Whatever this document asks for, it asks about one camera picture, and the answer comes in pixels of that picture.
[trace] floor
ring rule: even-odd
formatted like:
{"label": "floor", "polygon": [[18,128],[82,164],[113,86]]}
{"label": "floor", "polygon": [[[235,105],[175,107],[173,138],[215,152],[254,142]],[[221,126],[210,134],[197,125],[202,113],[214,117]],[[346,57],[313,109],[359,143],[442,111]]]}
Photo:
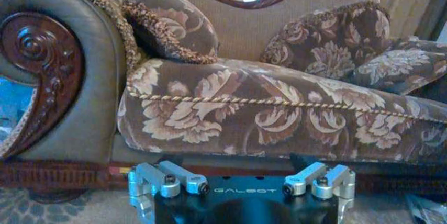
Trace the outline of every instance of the floor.
{"label": "floor", "polygon": [[[90,191],[74,201],[45,205],[29,198],[19,189],[0,189],[0,223],[135,223],[135,209],[129,205],[127,191]],[[414,223],[402,196],[358,195],[354,209],[346,216],[346,224]]]}

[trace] metal mount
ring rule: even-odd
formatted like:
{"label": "metal mount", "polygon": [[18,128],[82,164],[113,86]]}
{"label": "metal mount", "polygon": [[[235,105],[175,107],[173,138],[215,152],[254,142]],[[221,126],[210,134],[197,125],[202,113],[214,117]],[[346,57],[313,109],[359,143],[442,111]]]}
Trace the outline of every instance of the metal mount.
{"label": "metal mount", "polygon": [[203,175],[190,172],[170,161],[162,161],[159,169],[179,178],[181,184],[186,187],[190,194],[205,195],[210,192],[207,178]]}
{"label": "metal mount", "polygon": [[313,195],[323,200],[339,197],[338,223],[345,221],[345,213],[354,206],[355,172],[345,165],[337,165],[327,172],[327,166],[315,162],[298,174],[287,176],[283,185],[286,196],[301,196],[311,185]]}
{"label": "metal mount", "polygon": [[310,185],[318,177],[325,175],[326,171],[327,166],[321,162],[315,162],[299,173],[287,176],[282,188],[285,195],[301,196],[306,194],[306,186]]}
{"label": "metal mount", "polygon": [[335,194],[343,199],[354,199],[355,172],[345,165],[337,165],[325,177],[313,182],[313,194],[321,199],[330,199]]}
{"label": "metal mount", "polygon": [[147,163],[129,172],[130,204],[138,209],[142,223],[155,223],[154,196],[174,198],[181,193],[181,181]]}

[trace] brown floral fabric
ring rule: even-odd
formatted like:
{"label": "brown floral fabric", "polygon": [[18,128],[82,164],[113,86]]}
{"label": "brown floral fabric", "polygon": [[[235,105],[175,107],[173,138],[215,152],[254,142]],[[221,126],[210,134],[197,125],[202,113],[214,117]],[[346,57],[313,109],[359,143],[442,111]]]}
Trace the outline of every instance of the brown floral fabric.
{"label": "brown floral fabric", "polygon": [[387,51],[355,69],[350,83],[407,95],[446,73],[447,44],[410,37],[395,39]]}
{"label": "brown floral fabric", "polygon": [[[143,3],[150,11],[155,13],[173,32],[181,46],[191,49],[210,57],[218,53],[219,40],[214,26],[206,15],[189,0],[133,0]],[[137,34],[150,45],[154,44],[153,37],[135,25]]]}
{"label": "brown floral fabric", "polygon": [[151,59],[130,78],[118,125],[135,149],[446,163],[444,103],[241,60]]}
{"label": "brown floral fabric", "polygon": [[261,61],[343,80],[390,45],[390,21],[374,2],[315,12],[290,22]]}

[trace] black screw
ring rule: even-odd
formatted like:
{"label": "black screw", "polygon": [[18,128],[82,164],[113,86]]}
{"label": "black screw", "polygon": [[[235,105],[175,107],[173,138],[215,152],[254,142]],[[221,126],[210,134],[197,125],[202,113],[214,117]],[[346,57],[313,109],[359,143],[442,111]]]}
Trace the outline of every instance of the black screw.
{"label": "black screw", "polygon": [[326,177],[319,177],[317,180],[317,184],[319,184],[319,186],[327,186],[327,178]]}
{"label": "black screw", "polygon": [[203,183],[199,187],[199,194],[206,195],[207,193],[210,193],[210,185]]}
{"label": "black screw", "polygon": [[175,175],[174,174],[167,174],[166,175],[166,184],[173,185],[175,183]]}
{"label": "black screw", "polygon": [[294,188],[290,185],[282,186],[282,193],[290,197],[294,195]]}

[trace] gold rope trim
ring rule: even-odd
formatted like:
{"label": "gold rope trim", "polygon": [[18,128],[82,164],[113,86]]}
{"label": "gold rope trim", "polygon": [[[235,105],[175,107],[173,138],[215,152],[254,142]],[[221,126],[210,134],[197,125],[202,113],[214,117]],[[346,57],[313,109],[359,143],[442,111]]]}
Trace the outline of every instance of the gold rope trim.
{"label": "gold rope trim", "polygon": [[293,22],[302,22],[305,26],[317,26],[322,22],[337,17],[339,14],[351,13],[353,11],[361,8],[375,9],[382,11],[387,19],[390,20],[389,11],[386,10],[385,7],[381,6],[379,3],[375,3],[374,1],[363,1],[345,6],[339,6],[338,8],[334,9],[323,10],[321,13],[317,14],[314,13],[306,14],[301,18],[295,19]]}
{"label": "gold rope trim", "polygon": [[155,37],[158,43],[157,48],[166,57],[197,64],[211,64],[217,62],[218,58],[215,55],[201,54],[181,46],[181,42],[169,29],[167,23],[161,20],[157,13],[153,12],[143,3],[137,3],[134,0],[125,0],[123,12]]}
{"label": "gold rope trim", "polygon": [[289,102],[289,101],[277,101],[273,99],[247,99],[247,98],[221,98],[221,97],[183,97],[183,96],[161,96],[161,95],[138,95],[137,93],[130,93],[133,97],[145,100],[159,100],[169,102],[193,102],[193,103],[227,103],[227,104],[249,104],[249,105],[274,105],[274,106],[291,106],[291,107],[302,107],[302,108],[329,108],[329,109],[342,109],[351,110],[358,113],[371,113],[371,114],[382,114],[387,116],[395,116],[401,118],[429,121],[440,124],[447,125],[447,120],[438,120],[426,117],[417,117],[414,115],[394,113],[387,110],[369,110],[362,108],[351,108],[347,105],[341,104],[321,104],[321,103],[306,103],[306,102]]}

